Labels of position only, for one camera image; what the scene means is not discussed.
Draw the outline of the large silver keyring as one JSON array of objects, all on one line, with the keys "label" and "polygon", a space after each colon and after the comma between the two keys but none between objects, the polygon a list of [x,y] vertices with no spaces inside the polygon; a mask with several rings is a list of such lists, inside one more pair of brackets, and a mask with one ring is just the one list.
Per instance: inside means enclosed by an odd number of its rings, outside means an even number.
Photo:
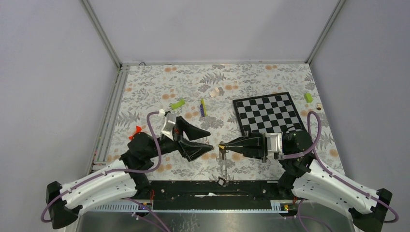
[{"label": "large silver keyring", "polygon": [[218,178],[218,184],[222,187],[228,185],[228,172],[227,172],[227,151],[223,148],[219,148],[219,156],[221,160],[221,176]]}]

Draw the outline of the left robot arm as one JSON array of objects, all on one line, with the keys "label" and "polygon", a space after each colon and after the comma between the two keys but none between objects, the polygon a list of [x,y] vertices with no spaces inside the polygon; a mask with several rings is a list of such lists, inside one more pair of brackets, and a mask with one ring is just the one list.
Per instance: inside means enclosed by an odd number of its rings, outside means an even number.
[{"label": "left robot arm", "polygon": [[100,205],[134,196],[143,199],[152,193],[146,175],[160,167],[163,155],[177,151],[187,161],[194,161],[213,150],[213,146],[197,142],[210,132],[170,112],[164,117],[159,137],[147,122],[150,134],[138,130],[127,144],[128,150],[104,168],[71,183],[48,184],[41,221],[61,229]]}]

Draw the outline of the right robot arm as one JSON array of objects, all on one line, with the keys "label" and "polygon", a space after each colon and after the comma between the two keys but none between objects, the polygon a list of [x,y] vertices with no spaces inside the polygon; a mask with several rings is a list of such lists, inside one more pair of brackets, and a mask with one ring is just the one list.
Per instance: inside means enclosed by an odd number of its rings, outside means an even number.
[{"label": "right robot arm", "polygon": [[364,232],[380,232],[392,193],[358,184],[321,161],[313,152],[314,142],[305,130],[283,133],[247,132],[218,145],[221,153],[233,151],[244,157],[273,157],[284,169],[277,182],[281,198],[307,199],[346,215]]}]

